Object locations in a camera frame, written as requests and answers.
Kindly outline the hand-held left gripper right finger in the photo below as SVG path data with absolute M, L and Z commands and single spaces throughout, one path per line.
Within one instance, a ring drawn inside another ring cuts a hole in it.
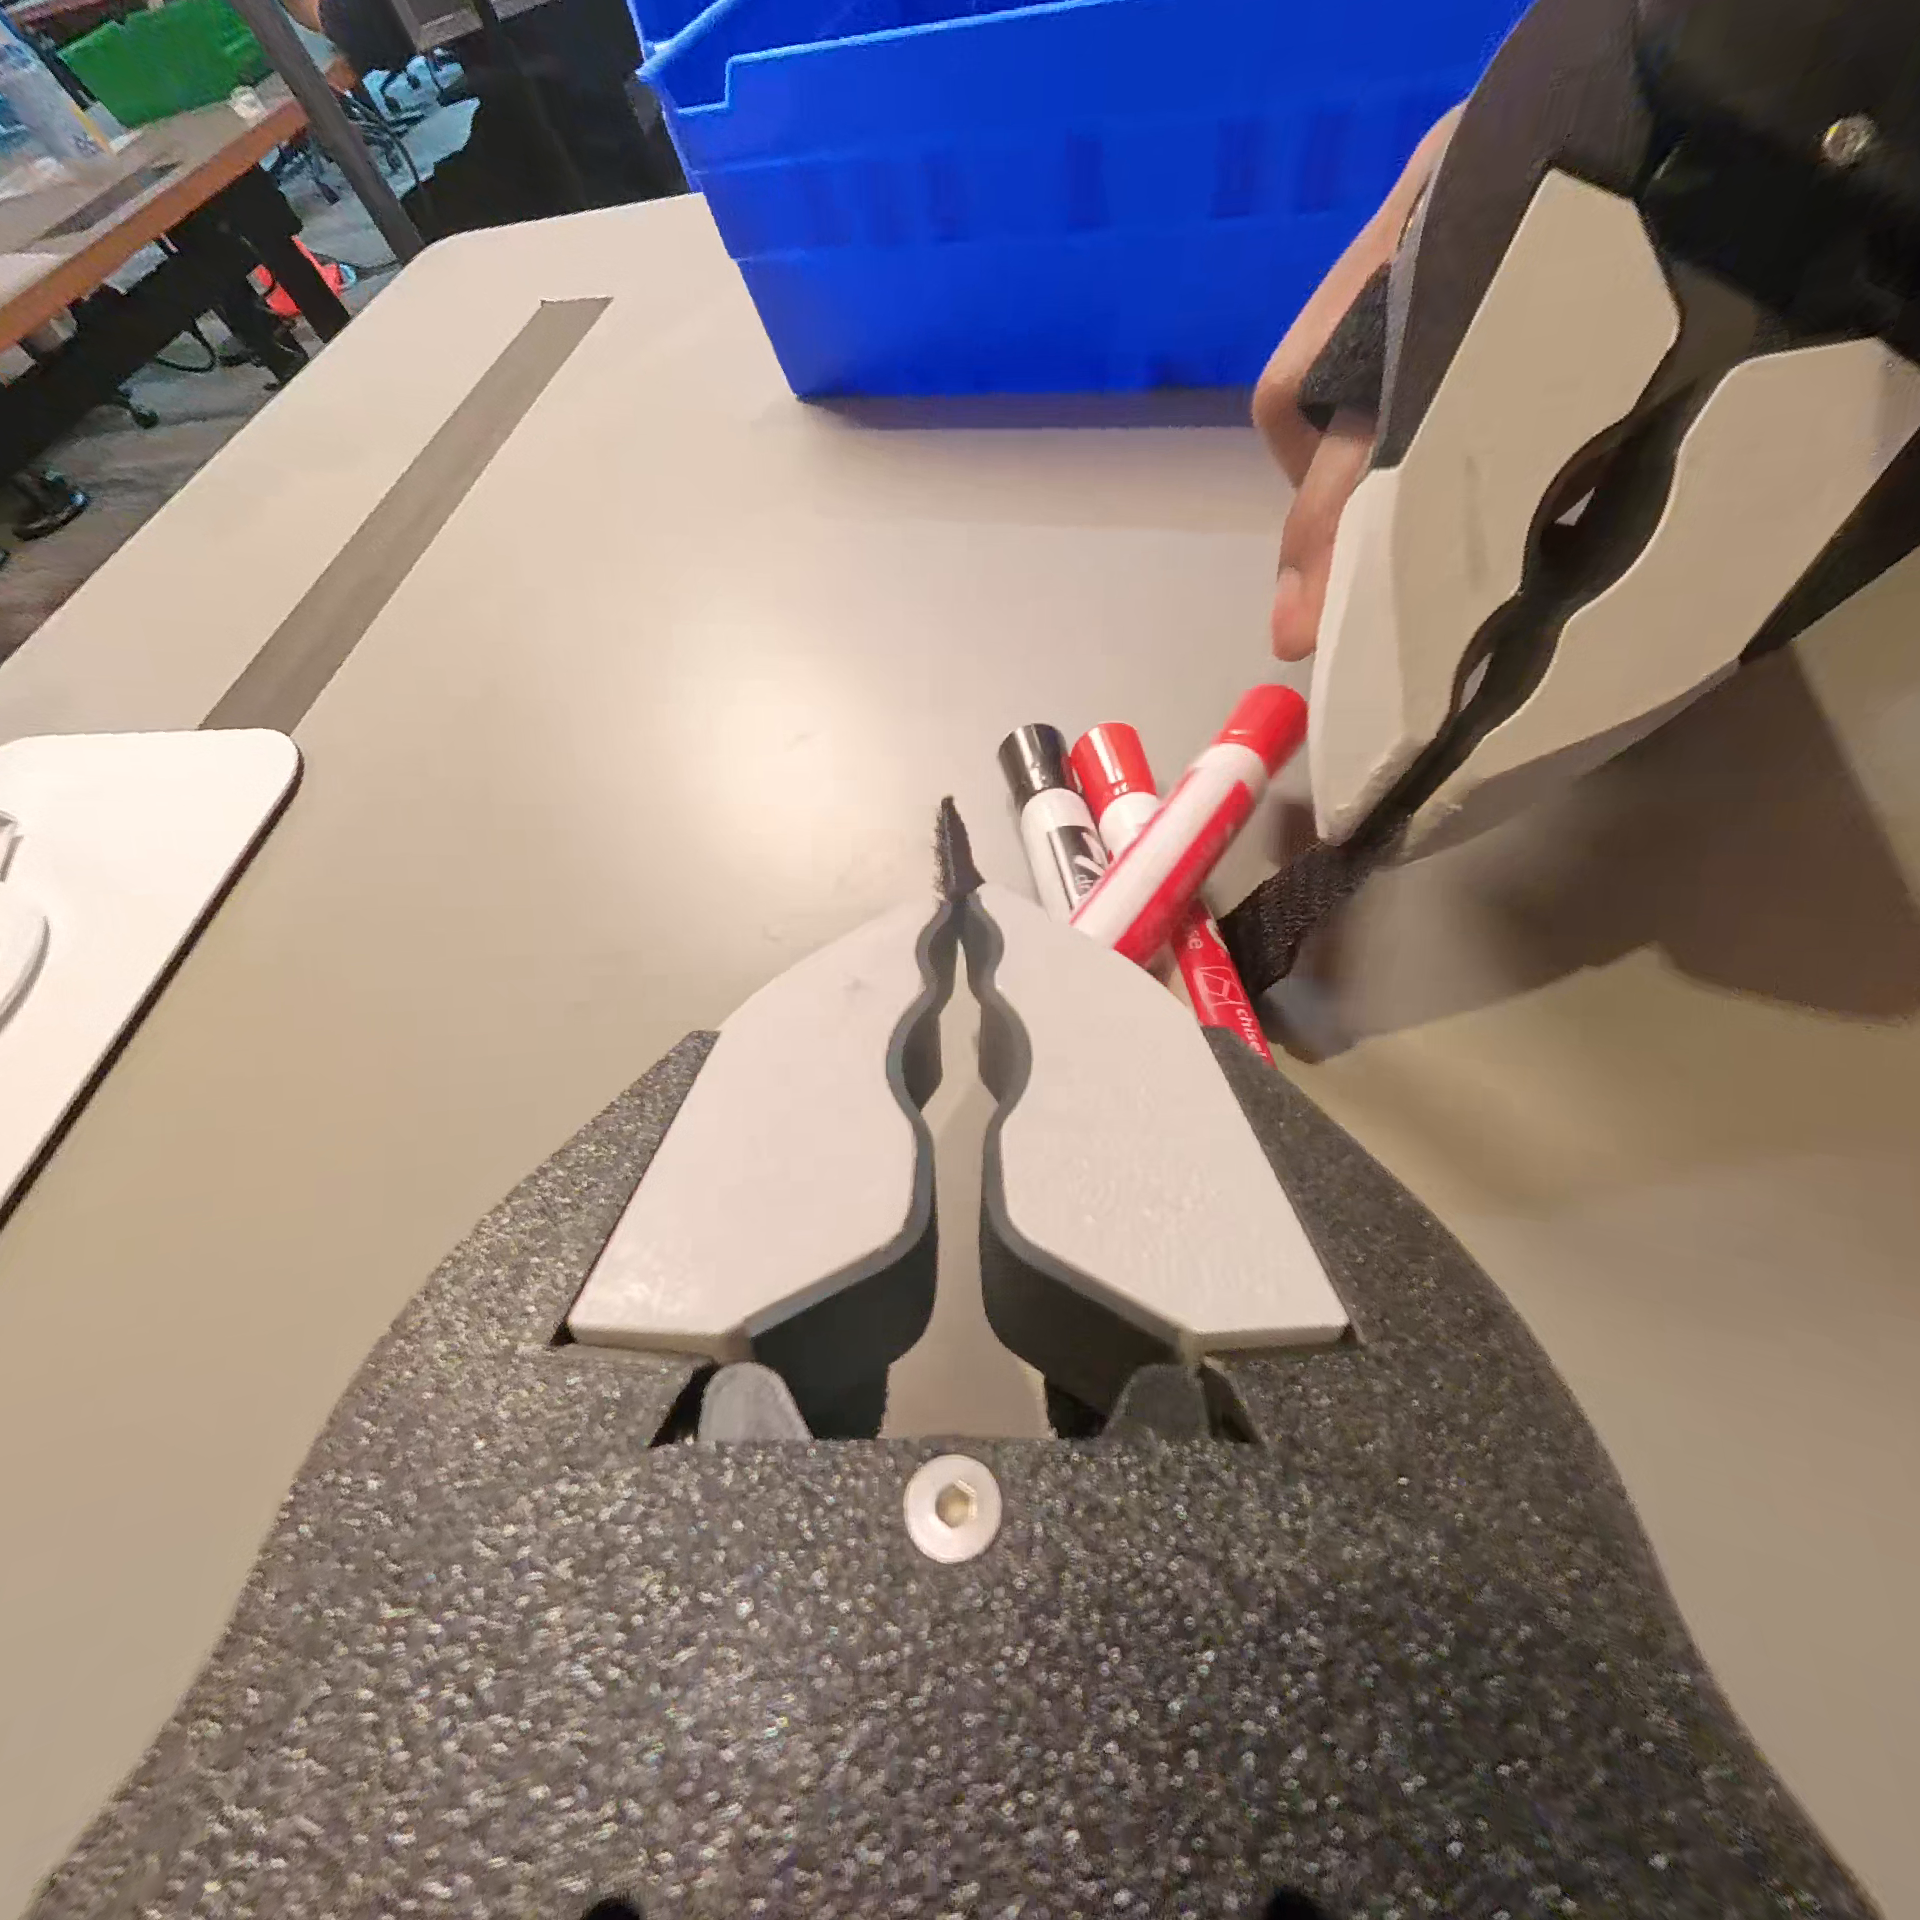
M 1161 982 L 1029 901 L 973 902 L 978 1269 L 1032 1366 L 1146 1366 L 1341 1342 L 1352 1317 L 1230 1068 L 1272 1075 Z

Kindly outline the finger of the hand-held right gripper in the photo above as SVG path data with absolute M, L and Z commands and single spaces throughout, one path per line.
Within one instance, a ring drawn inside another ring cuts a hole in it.
M 1418 809 L 1405 857 L 1488 831 L 1729 678 L 1916 422 L 1916 364 L 1877 339 L 1741 362 L 1682 437 L 1648 543 Z
M 1548 173 L 1405 451 L 1340 518 L 1309 691 L 1321 839 L 1352 839 L 1435 743 L 1470 644 L 1520 595 L 1550 484 L 1635 409 L 1677 329 L 1635 203 Z

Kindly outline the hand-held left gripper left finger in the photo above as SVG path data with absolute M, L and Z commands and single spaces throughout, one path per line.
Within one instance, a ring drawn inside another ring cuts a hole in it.
M 936 1281 L 950 906 L 883 911 L 723 1022 L 568 1311 L 573 1342 L 888 1366 Z

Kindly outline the red dry erase marker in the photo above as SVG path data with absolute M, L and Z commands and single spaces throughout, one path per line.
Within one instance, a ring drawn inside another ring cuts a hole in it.
M 1153 962 L 1306 735 L 1308 701 L 1298 691 L 1261 683 L 1243 693 L 1216 739 L 1110 857 L 1070 925 L 1129 962 Z
M 1161 809 L 1141 735 L 1128 724 L 1093 727 L 1073 743 L 1068 762 L 1108 862 L 1116 865 Z M 1203 897 L 1186 906 L 1155 972 L 1180 981 L 1201 1027 L 1230 1034 L 1266 1066 L 1275 1063 L 1253 996 Z

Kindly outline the black dry erase marker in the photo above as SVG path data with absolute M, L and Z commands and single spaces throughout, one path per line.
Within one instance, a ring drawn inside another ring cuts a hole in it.
M 1000 743 L 996 762 L 1041 906 L 1054 922 L 1068 923 L 1110 857 L 1073 777 L 1065 735 L 1052 724 L 1016 727 Z

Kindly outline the blue plastic bin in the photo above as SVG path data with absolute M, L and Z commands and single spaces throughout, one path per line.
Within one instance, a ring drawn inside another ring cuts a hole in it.
M 789 388 L 1251 387 L 1522 2 L 638 2 Z

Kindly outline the white stand base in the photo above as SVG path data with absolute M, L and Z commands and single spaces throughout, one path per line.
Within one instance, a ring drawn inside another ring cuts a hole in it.
M 261 727 L 2 749 L 2 1210 L 266 846 L 302 777 Z

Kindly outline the wooden office table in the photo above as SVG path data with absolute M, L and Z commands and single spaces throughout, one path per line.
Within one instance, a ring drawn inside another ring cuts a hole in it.
M 5 203 L 2 474 L 16 495 L 16 542 L 44 540 L 84 515 L 86 494 L 44 457 L 84 415 L 118 405 L 131 378 L 206 316 L 230 325 L 272 380 L 306 351 L 261 294 L 281 291 L 294 319 L 329 343 L 348 327 L 341 291 L 302 249 L 300 217 L 268 161 L 298 143 L 306 113 L 281 79 L 256 107 L 214 102 L 137 127 L 94 181 L 38 187 Z

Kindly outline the grey metal pole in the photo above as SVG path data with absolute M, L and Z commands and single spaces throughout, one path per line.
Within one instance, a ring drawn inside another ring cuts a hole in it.
M 422 252 L 422 237 L 348 117 L 334 83 L 308 54 L 294 18 L 281 2 L 234 2 L 230 7 L 248 20 L 275 73 L 302 105 L 313 137 L 334 157 L 398 265 L 409 265 Z

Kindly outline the green plastic bin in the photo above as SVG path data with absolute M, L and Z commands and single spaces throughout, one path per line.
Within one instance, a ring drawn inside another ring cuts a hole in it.
M 59 58 L 122 127 L 220 105 L 272 73 L 249 22 L 228 2 L 169 2 L 109 18 Z

